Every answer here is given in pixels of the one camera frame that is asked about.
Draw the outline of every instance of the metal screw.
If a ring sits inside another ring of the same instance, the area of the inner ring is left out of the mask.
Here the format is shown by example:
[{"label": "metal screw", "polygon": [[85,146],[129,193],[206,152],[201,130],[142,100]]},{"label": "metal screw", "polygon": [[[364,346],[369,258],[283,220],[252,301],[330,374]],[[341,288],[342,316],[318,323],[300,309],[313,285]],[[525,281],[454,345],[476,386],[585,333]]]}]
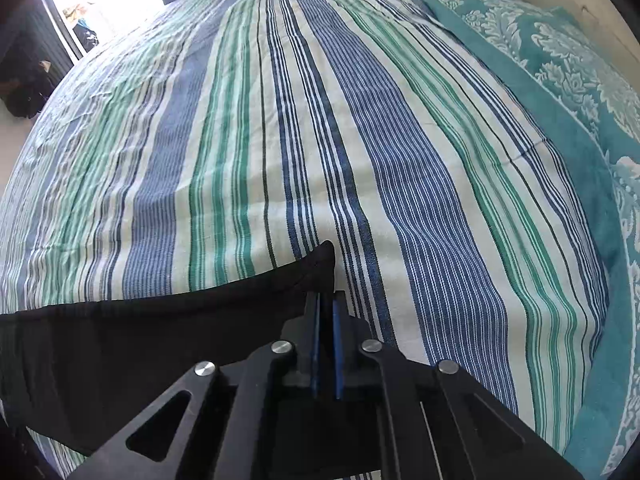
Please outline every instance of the metal screw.
[{"label": "metal screw", "polygon": [[211,375],[216,371],[216,365],[211,361],[200,361],[198,364],[196,364],[194,371],[196,372],[196,375],[205,377],[207,375]]},{"label": "metal screw", "polygon": [[276,341],[271,345],[271,351],[274,354],[287,354],[293,350],[293,345],[289,341]]},{"label": "metal screw", "polygon": [[460,370],[460,365],[450,359],[443,359],[438,363],[438,370],[440,370],[443,374],[453,375],[458,370]]},{"label": "metal screw", "polygon": [[375,354],[382,350],[382,343],[377,339],[365,339],[362,342],[362,349],[370,354]]}]

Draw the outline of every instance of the bed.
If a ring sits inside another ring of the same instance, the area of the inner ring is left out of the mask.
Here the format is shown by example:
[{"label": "bed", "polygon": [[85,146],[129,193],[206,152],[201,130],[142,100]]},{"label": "bed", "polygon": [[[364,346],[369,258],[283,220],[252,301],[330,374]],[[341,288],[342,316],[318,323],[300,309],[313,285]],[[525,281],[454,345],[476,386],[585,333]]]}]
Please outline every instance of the bed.
[{"label": "bed", "polygon": [[[93,49],[20,154],[0,351],[28,311],[211,288],[330,240],[377,338],[454,359],[608,476],[639,429],[640,102],[605,57],[521,0],[174,2]],[[62,476],[82,462],[30,431]]]}]

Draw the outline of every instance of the striped fabric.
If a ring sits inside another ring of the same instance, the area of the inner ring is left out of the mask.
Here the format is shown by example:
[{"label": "striped fabric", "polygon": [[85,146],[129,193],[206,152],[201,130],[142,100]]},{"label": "striped fabric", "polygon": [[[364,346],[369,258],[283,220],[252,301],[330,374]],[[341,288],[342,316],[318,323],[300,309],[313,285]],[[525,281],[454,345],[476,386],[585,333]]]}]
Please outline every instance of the striped fabric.
[{"label": "striped fabric", "polygon": [[558,451],[607,309],[561,157],[416,0],[175,2],[69,73],[0,215],[2,313],[199,290],[329,239],[377,338],[460,362]]}]

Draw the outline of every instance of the teal blanket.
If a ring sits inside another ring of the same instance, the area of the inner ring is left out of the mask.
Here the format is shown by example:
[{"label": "teal blanket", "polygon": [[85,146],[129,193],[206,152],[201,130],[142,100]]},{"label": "teal blanket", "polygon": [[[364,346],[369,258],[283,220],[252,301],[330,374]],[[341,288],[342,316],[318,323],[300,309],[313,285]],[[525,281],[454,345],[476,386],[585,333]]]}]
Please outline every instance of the teal blanket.
[{"label": "teal blanket", "polygon": [[604,334],[564,456],[608,476],[640,429],[640,100],[565,14],[513,0],[424,0],[510,88],[567,164],[607,269]]}]

